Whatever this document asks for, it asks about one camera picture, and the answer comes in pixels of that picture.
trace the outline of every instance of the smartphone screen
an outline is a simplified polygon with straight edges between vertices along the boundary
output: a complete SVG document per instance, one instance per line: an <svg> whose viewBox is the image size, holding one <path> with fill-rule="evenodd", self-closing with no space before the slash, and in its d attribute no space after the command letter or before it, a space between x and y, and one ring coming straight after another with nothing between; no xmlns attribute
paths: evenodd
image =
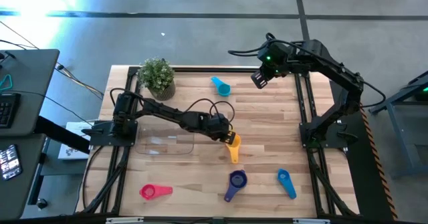
<svg viewBox="0 0 428 224"><path fill-rule="evenodd" d="M12 144L6 150L0 152L1 177L7 181L21 174L21 165L15 145Z"/></svg>

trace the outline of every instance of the light blue measuring cup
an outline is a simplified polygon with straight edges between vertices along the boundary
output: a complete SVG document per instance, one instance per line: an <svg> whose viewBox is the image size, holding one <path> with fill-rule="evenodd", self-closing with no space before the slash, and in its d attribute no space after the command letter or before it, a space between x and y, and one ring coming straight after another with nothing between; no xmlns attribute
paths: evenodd
<svg viewBox="0 0 428 224"><path fill-rule="evenodd" d="M225 82L221 81L217 77L212 77L211 80L215 84L215 87L217 88L217 91L220 96L228 97L230 95L230 85L226 84Z"/></svg>

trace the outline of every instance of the green leaves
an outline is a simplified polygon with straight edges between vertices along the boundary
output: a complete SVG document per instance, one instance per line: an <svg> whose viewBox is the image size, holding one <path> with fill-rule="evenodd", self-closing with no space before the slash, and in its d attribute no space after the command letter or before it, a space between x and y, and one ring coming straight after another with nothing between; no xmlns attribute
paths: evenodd
<svg viewBox="0 0 428 224"><path fill-rule="evenodd" d="M151 58L137 72L140 83L153 92L162 92L174 79L174 70L164 59Z"/></svg>

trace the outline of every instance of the butcher block tabletop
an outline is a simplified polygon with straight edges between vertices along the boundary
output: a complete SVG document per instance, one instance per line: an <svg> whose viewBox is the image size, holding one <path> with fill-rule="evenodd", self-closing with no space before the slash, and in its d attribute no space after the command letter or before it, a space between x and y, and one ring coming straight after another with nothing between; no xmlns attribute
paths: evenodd
<svg viewBox="0 0 428 224"><path fill-rule="evenodd" d="M109 93L112 88L125 87L129 67L112 66L100 111L101 120L112 119L113 103ZM218 95L211 82L212 76L231 86L229 97ZM241 137L239 161L232 164L224 143L201 134L180 132L177 136L182 136L181 142L177 140L158 147L150 145L144 134L179 132L179 128L165 120L143 116L138 119L139 136L130 151L121 216L316 217L308 158L300 142L298 125L301 120L294 76L272 79L262 90L256 88L250 76L250 73L175 73L176 92L163 102L167 106L183 111L195 100L208 98L214 102L228 101L235 108L232 125ZM334 103L329 80L311 73L311 81L316 110L322 115ZM306 90L303 91L308 106ZM114 99L119 93L114 92ZM153 98L146 89L142 89L141 94ZM208 112L210 107L209 102L202 101L191 110ZM230 106L218 104L217 107L228 119L232 117ZM112 147L104 147L88 171L84 187L87 203L106 181L111 152ZM337 149L325 149L325 155L332 186L348 207L358 213L345 154ZM290 173L297 198L289 198L281 186L277 179L278 169ZM245 171L247 185L227 203L224 195L229 173L236 170ZM170 186L173 193L146 201L139 195L145 184ZM327 211L326 195L319 181L318 184L323 208ZM108 210L113 206L115 194L116 184L112 187ZM76 210L82 209L80 198Z"/></svg>

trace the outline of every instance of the gray floor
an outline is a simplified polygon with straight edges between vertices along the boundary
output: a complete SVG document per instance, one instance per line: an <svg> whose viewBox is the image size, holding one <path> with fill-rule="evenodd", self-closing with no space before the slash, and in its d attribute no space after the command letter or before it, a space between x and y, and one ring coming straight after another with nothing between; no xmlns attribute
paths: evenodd
<svg viewBox="0 0 428 224"><path fill-rule="evenodd" d="M428 15L428 0L303 2L306 13L312 15ZM296 0L0 0L0 8L23 11L23 17L0 17L0 20L39 47L60 49L60 62L81 81L100 90L104 90L113 64L139 64L146 58L158 56L174 64L256 66L259 62L255 58L236 58L227 55L227 50L258 47L268 31L279 39L302 39L298 19L46 18L35 15L40 9L297 14ZM335 59L360 72L366 81L387 96L428 69L426 21L313 20L308 21L308 29L310 37L321 40ZM0 26L0 34L2 39L25 43L3 26ZM53 76L48 96L83 118L98 117L99 99L57 73ZM362 102L368 104L379 99L375 92L367 90ZM58 124L78 121L48 101L43 105L42 114ZM371 116L370 125L385 171L401 169L403 156L386 112ZM400 220L428 220L425 211L428 207L427 181L427 176L389 179ZM27 208L24 217L71 213L79 183L78 177L46 180L41 196L52 203L63 204L51 205L40 212ZM52 193L50 185L63 189Z"/></svg>

